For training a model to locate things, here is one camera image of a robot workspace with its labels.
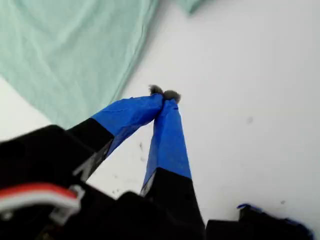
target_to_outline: mint green cloth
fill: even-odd
[[[178,2],[191,12],[201,1]],[[157,4],[0,0],[0,74],[52,123],[74,126],[119,97]]]

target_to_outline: white wire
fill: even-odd
[[[77,198],[67,197],[52,191],[22,192],[0,198],[0,213],[34,205],[53,205],[66,208],[72,212],[80,210],[80,201]]]

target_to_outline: white table surface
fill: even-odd
[[[236,220],[251,203],[320,234],[320,1],[215,0],[187,17],[161,0],[123,97],[149,84],[179,104],[204,221]],[[50,122],[0,79],[0,140]],[[118,197],[139,192],[152,124],[89,179]]]

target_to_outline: blue tape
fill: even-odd
[[[259,207],[256,207],[256,206],[252,206],[250,205],[249,203],[243,203],[243,204],[240,204],[239,206],[236,207],[236,209],[244,209],[244,208],[251,208],[252,210],[256,211],[257,213],[262,213],[263,210]]]
[[[162,108],[163,96],[156,93],[121,99],[93,115],[92,118],[114,136],[107,156],[138,128],[155,119]]]
[[[160,114],[154,120],[146,174],[143,185],[156,168],[191,179],[187,148],[176,101],[166,100]]]

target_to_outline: red and white cable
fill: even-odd
[[[52,183],[27,183],[0,189],[0,213],[34,205],[52,205],[80,210],[80,200],[73,191]]]

